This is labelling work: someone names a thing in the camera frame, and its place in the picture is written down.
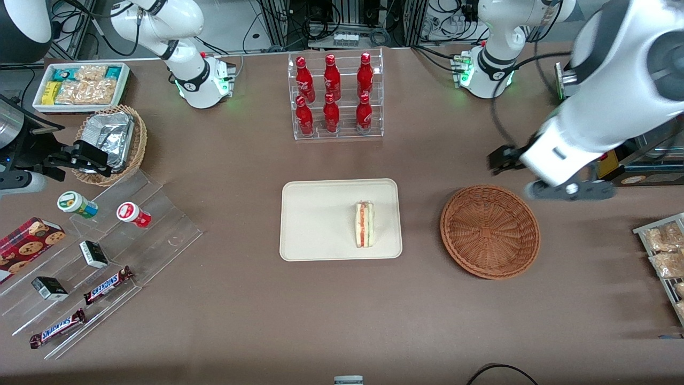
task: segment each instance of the cookie box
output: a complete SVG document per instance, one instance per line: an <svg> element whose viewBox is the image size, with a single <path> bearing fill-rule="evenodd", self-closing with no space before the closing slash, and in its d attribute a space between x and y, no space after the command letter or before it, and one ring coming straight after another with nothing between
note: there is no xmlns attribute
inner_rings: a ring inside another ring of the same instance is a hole
<svg viewBox="0 0 684 385"><path fill-rule="evenodd" d="M60 226L44 219L31 218L0 239L0 284L65 236Z"/></svg>

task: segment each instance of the aluminum foil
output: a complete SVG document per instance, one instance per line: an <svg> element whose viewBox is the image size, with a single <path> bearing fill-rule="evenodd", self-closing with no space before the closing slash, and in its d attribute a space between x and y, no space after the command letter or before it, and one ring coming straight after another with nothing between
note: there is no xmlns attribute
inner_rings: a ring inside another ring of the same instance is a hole
<svg viewBox="0 0 684 385"><path fill-rule="evenodd" d="M135 119L125 113L97 114L85 124L82 140L107 153L112 173L126 169ZM84 173L94 171L81 169Z"/></svg>

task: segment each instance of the acrylic display stand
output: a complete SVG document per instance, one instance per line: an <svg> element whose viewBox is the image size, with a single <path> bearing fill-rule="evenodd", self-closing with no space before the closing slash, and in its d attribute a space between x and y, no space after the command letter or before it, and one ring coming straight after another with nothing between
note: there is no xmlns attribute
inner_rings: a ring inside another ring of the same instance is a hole
<svg viewBox="0 0 684 385"><path fill-rule="evenodd" d="M25 340L26 349L32 335L59 323L78 308L84 309L87 323L72 327L37 350L45 359L66 353L202 235L166 197L161 185L142 171L117 181L93 201L99 206L95 217L71 216L70 222L63 225L68 235L62 242L0 286L2 316L12 328L12 335ZM116 218L117 207L125 201L138 204L152 215L147 228ZM83 240L100 244L109 260L107 267L96 269L86 264L79 248ZM126 265L135 276L86 307L83 294ZM57 278L69 296L62 302L43 299L31 285L37 276Z"/></svg>
<svg viewBox="0 0 684 385"><path fill-rule="evenodd" d="M358 106L358 92L356 89L356 73L361 62L361 54L368 52L371 54L371 67L373 67L373 91L371 92L370 104L373 108L371 115L371 130L366 135L361 135L356 131L356 106ZM318 52L302 52L290 55L288 61L288 83L290 88L290 108L292 110L292 127L296 140L303 139L338 139L338 138L373 138L382 136L384 133L384 119L382 106L383 97L383 72L382 50L369 49L365 51L342 50L335 51L335 61L340 70L342 79L342 98L337 101L340 109L340 128L336 134L331 134L326 130L325 119L323 116L323 106L325 105L326 87L323 74L326 70L325 57ZM313 88L316 92L316 100L309 104L313 113L313 135L304 136L297 125L295 110L295 98L299 95L297 89L297 66L294 60L302 56L306 59L306 66L313 76Z"/></svg>

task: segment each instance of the table surface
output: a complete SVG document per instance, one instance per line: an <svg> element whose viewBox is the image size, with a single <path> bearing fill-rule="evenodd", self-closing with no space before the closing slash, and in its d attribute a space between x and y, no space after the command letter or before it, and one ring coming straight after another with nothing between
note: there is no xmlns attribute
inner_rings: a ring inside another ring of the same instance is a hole
<svg viewBox="0 0 684 385"><path fill-rule="evenodd" d="M414 51L383 52L384 138L332 143L294 141L287 54L247 57L235 96L208 110L178 96L163 62L129 62L127 104L149 132L142 168L206 233L59 360L44 361L0 320L0 382L331 384L361 374L371 385L465 384L490 362L516 365L541 384L681 382L684 341L657 339L679 332L676 317L631 233L684 211L673 199L681 189L531 201L538 259L511 280L474 277L442 245L442 207L459 188L490 183L520 193L534 177L487 171L486 156L503 144L488 101L454 89L447 71ZM530 55L528 47L522 57ZM542 64L550 76L553 59ZM523 142L553 98L529 65L497 105ZM59 133L66 142L83 117L52 119L70 127ZM4 197L0 234L31 216L66 221L55 205L61 192L101 190L68 175L43 192ZM280 258L287 182L380 177L399 186L400 257ZM492 372L480 383L525 383Z"/></svg>

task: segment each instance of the coca-cola bottle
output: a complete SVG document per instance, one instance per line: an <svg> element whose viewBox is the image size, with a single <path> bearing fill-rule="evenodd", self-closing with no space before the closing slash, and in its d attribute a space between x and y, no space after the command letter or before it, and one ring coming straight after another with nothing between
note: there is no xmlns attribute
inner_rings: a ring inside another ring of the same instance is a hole
<svg viewBox="0 0 684 385"><path fill-rule="evenodd" d="M326 82L326 93L331 93L335 100L342 97L340 70L335 64L335 55L326 55L326 72L323 74Z"/></svg>
<svg viewBox="0 0 684 385"><path fill-rule="evenodd" d="M373 69L371 68L371 54L364 52L361 54L361 66L358 67L356 74L358 83L358 97L361 98L364 92L371 94L373 90Z"/></svg>
<svg viewBox="0 0 684 385"><path fill-rule="evenodd" d="M316 100L316 92L313 90L313 77L306 67L306 60L299 56L295 63L297 64L297 88L300 95L306 99L307 103L313 103Z"/></svg>
<svg viewBox="0 0 684 385"><path fill-rule="evenodd" d="M361 135L366 135L371 131L371 115L373 108L371 108L371 97L368 92L361 94L359 98L360 103L356 107L356 131Z"/></svg>
<svg viewBox="0 0 684 385"><path fill-rule="evenodd" d="M331 134L339 131L340 108L335 103L335 96L332 93L326 94L326 105L323 107L323 115L326 117L326 130Z"/></svg>
<svg viewBox="0 0 684 385"><path fill-rule="evenodd" d="M312 136L313 115L311 114L311 109L306 105L306 99L302 95L297 95L295 103L297 103L297 110L295 110L297 125L300 127L302 135Z"/></svg>

